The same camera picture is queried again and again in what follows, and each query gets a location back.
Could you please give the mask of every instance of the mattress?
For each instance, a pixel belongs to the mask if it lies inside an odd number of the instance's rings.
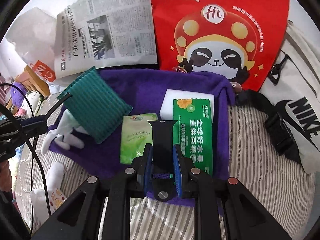
[[[40,113],[46,113],[55,97],[49,98]],[[60,108],[49,118],[48,125],[58,117]],[[250,107],[229,108],[230,176],[238,178],[265,206],[273,217],[289,233],[292,239],[300,239],[311,212],[315,175],[306,174],[302,166],[277,156],[264,128],[266,115]],[[47,171],[52,162],[65,165],[62,191],[70,196],[90,175],[69,158],[49,151],[40,152],[44,135],[39,138],[37,153]],[[21,215],[31,225],[30,192],[31,153],[23,149],[16,185],[16,200]],[[43,183],[38,166],[34,165],[34,188]],[[34,232],[40,227],[35,217]],[[225,230],[220,217],[222,239]],[[132,199],[130,209],[131,240],[193,239],[194,209],[170,205],[150,198]]]

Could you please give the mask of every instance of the orange label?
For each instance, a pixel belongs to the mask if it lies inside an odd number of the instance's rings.
[[[53,82],[56,79],[54,71],[40,60],[38,60],[35,65],[30,65],[32,67],[32,70],[43,80]]]

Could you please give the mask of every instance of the striped sponge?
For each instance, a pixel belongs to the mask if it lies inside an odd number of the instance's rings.
[[[73,81],[59,96],[67,92],[72,97],[64,105],[80,125],[99,144],[122,123],[123,117],[132,111],[99,76],[94,67]]]

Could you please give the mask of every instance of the white foam block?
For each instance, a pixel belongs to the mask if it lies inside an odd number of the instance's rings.
[[[211,107],[211,120],[213,122],[213,110],[214,110],[214,95],[167,89],[164,100],[160,109],[160,116],[162,120],[173,119],[173,100],[174,99],[209,99]]]

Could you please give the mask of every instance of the green packet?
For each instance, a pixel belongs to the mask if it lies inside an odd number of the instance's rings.
[[[156,114],[124,116],[121,131],[120,163],[131,164],[142,156],[146,143],[152,144],[152,129],[148,121],[157,121]]]
[[[210,100],[174,99],[173,143],[195,166],[212,176],[212,121]]]

